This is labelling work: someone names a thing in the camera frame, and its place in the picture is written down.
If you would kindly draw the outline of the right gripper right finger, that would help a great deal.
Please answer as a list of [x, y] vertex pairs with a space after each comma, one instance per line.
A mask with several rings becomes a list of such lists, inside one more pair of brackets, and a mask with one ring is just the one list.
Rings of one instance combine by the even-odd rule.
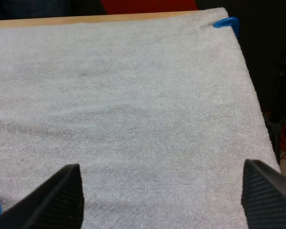
[[260, 160], [245, 160], [241, 204], [248, 228], [286, 229], [286, 177]]

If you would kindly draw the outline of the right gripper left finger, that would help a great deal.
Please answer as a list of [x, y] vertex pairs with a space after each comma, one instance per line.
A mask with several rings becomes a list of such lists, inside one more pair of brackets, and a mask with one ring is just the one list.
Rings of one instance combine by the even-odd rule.
[[0, 215], [0, 229], [80, 229], [85, 198], [79, 164], [62, 167]]

